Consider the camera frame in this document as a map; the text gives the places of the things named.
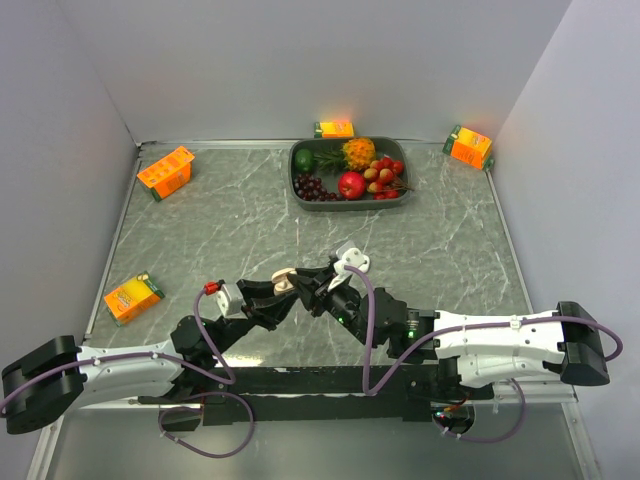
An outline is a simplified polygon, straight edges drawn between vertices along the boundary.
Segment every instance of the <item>marble tabletop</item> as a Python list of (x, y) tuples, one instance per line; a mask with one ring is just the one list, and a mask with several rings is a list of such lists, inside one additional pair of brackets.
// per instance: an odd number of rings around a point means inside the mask
[[(160, 203), (136, 182), (105, 285), (147, 270), (166, 298), (118, 327), (101, 302), (89, 343), (127, 347), (168, 338), (211, 280), (267, 280), (284, 267), (322, 266), (351, 239), (371, 257), (370, 278), (416, 308), (469, 314), (528, 313), (485, 173), (440, 152), (405, 146), (416, 192), (397, 209), (302, 210), (285, 185), (288, 149), (191, 149), (191, 182)], [(172, 148), (143, 146), (142, 167)], [(364, 291), (357, 279), (352, 285)], [(201, 312), (216, 318), (204, 299)], [(334, 319), (298, 304), (276, 331), (254, 328), (225, 354), (232, 366), (360, 365), (362, 345)], [(379, 347), (375, 364), (391, 363)]]

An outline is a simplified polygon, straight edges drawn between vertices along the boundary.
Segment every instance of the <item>gray tray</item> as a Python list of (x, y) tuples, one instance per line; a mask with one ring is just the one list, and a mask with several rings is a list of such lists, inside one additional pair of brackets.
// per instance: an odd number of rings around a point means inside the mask
[[(410, 165), (407, 163), (407, 158), (402, 150), (402, 147), (398, 142), (387, 137), (369, 137), (374, 146), (376, 147), (376, 154), (378, 158), (382, 158), (384, 155), (389, 155), (394, 160), (401, 160), (404, 162), (404, 172), (400, 175), (400, 178), (411, 185)], [(295, 167), (296, 152), (302, 148), (307, 148), (312, 152), (325, 149), (333, 149), (341, 146), (349, 141), (349, 138), (311, 138), (309, 140), (300, 140), (289, 152), (289, 191), (293, 198), (296, 199), (298, 204), (305, 210), (313, 210), (320, 212), (344, 212), (348, 210), (380, 210), (383, 208), (399, 207), (406, 202), (413, 192), (406, 191), (400, 192), (398, 198), (390, 198), (387, 200), (374, 200), (371, 193), (365, 192), (365, 194), (358, 200), (345, 200), (340, 202), (311, 202), (303, 200), (296, 195), (293, 190), (293, 182), (298, 173)], [(312, 174), (322, 179), (322, 183), (325, 188), (330, 192), (338, 193), (338, 180), (344, 172), (337, 174), (318, 172), (314, 169)]]

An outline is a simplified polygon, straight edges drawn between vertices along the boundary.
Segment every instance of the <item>red fruit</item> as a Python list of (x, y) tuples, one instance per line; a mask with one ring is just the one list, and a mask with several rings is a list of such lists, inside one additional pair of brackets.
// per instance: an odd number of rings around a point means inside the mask
[(362, 174), (362, 176), (364, 177), (365, 180), (367, 180), (368, 182), (375, 182), (378, 179), (378, 175), (380, 174), (380, 172), (378, 170), (376, 170), (373, 167), (369, 167), (367, 168), (364, 173)]
[(380, 182), (371, 182), (367, 187), (369, 193), (381, 193), (384, 190), (384, 185)]
[(402, 172), (404, 172), (404, 163), (400, 161), (393, 162), (391, 170), (393, 170), (393, 173), (395, 173), (396, 175), (400, 175)]
[(376, 170), (380, 171), (384, 168), (384, 162), (382, 160), (374, 160), (373, 162), (371, 162), (370, 168), (375, 168)]
[(347, 172), (340, 177), (338, 181), (338, 191), (347, 200), (356, 200), (362, 196), (367, 183), (362, 175), (356, 172)]
[(390, 169), (383, 168), (380, 171), (380, 177), (378, 178), (378, 181), (383, 185), (386, 185), (387, 183), (391, 183), (391, 181), (393, 180), (393, 177), (395, 177), (395, 175)]

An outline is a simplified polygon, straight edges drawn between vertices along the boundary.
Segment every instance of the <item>white wall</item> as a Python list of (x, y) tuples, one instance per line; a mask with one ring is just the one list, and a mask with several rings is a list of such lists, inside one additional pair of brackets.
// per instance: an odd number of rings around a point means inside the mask
[(497, 134), (570, 0), (58, 0), (137, 141)]
[(574, 0), (497, 138), (495, 180), (533, 303), (626, 340), (579, 390), (605, 478), (640, 478), (640, 4)]
[[(59, 7), (0, 5), (0, 366), (84, 331), (135, 145)], [(38, 434), (0, 424), (0, 478)]]

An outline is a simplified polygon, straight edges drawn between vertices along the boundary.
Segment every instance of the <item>metal frame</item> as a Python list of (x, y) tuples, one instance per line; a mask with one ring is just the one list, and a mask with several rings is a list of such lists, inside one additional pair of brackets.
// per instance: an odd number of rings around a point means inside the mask
[[(142, 144), (140, 145), (139, 151), (142, 152), (145, 148), (153, 148), (155, 146), (158, 146), (158, 147), (176, 146), (177, 147), (180, 145), (184, 145), (187, 148), (193, 148), (193, 149), (198, 149), (198, 148), (220, 148), (220, 149), (283, 148), (284, 149), (284, 148), (290, 148), (295, 142), (297, 142), (297, 140), (245, 140), (245, 141), (218, 140), (218, 141), (161, 142), (161, 143)], [(441, 144), (441, 142), (434, 143), (434, 142), (426, 142), (426, 141), (420, 141), (420, 140), (401, 140), (400, 142), (403, 145), (407, 145), (407, 146), (426, 146), (426, 145)], [(102, 291), (104, 290), (107, 277), (111, 269), (111, 263), (113, 261), (115, 250), (118, 245), (118, 240), (120, 238), (120, 233), (122, 230), (122, 226), (124, 224), (124, 219), (127, 214), (127, 209), (129, 207), (131, 195), (133, 192), (133, 188), (135, 186), (136, 175), (140, 169), (140, 165), (141, 165), (141, 160), (140, 160), (140, 156), (138, 156), (138, 159), (134, 164), (133, 174), (131, 176), (129, 187), (127, 189), (124, 205), (122, 207), (122, 212), (120, 214), (120, 218), (116, 226), (116, 231), (114, 232), (113, 240), (111, 242), (111, 248), (109, 250), (109, 255), (107, 257), (107, 262), (105, 265), (105, 269), (102, 274), (98, 292), (96, 294), (96, 299), (94, 301), (93, 309), (91, 311), (91, 316), (89, 318), (89, 323), (87, 325), (87, 329), (84, 336), (85, 341), (91, 338), (91, 332), (93, 330), (93, 326), (96, 320), (98, 307), (102, 299)], [(498, 199), (498, 195), (493, 182), (493, 177), (491, 176), (490, 172), (487, 173), (487, 180), (491, 187), (493, 199), (496, 203), (496, 207), (498, 210), (498, 214), (500, 215), (502, 227), (504, 228), (505, 235), (507, 237), (509, 249), (511, 251), (511, 255), (515, 263), (520, 285), (524, 292), (527, 308), (529, 310), (529, 313), (533, 313), (533, 306), (531, 304), (529, 292), (524, 282), (522, 270), (520, 269), (520, 264), (516, 256), (513, 242), (511, 240), (511, 235), (509, 234), (509, 229), (507, 227), (507, 223), (504, 218), (502, 207), (500, 205), (500, 200)], [(582, 420), (580, 409), (576, 403), (577, 395), (575, 393), (574, 388), (570, 385), (565, 385), (558, 381), (547, 381), (545, 378), (532, 378), (529, 381), (521, 382), (521, 386), (527, 397), (528, 403), (546, 403), (546, 404), (560, 403), (562, 404), (562, 408), (565, 414), (565, 419), (567, 421), (567, 426), (569, 429), (569, 434), (571, 436), (574, 450), (576, 452), (576, 456), (578, 458), (578, 462), (580, 464), (580, 468), (582, 470), (582, 474), (584, 478), (601, 479), (602, 474), (596, 463), (593, 447), (591, 445), (589, 435), (584, 425), (584, 421)], [(498, 404), (519, 403), (519, 398), (516, 392), (513, 390), (511, 385), (507, 382), (500, 382), (498, 384), (495, 384), (494, 391), (496, 394), (494, 400), (475, 401), (472, 403), (478, 404), (478, 405), (481, 405), (481, 404), (498, 405)], [(89, 405), (84, 408), (94, 409), (94, 410), (119, 410), (119, 409), (137, 409), (137, 408), (159, 409), (160, 406), (159, 405), (140, 405), (136, 399), (121, 399), (118, 401), (106, 402), (99, 405)], [(58, 419), (53, 425), (50, 425), (49, 427), (42, 430), (40, 434), (40, 439), (38, 441), (38, 445), (36, 447), (36, 451), (32, 458), (31, 468), (29, 469), (29, 473), (27, 476), (28, 480), (44, 480), (47, 477), (49, 466), (51, 464), (51, 460), (55, 452), (55, 447), (58, 440), (58, 436), (60, 434), (60, 429), (62, 427), (63, 420), (64, 420), (64, 416)]]

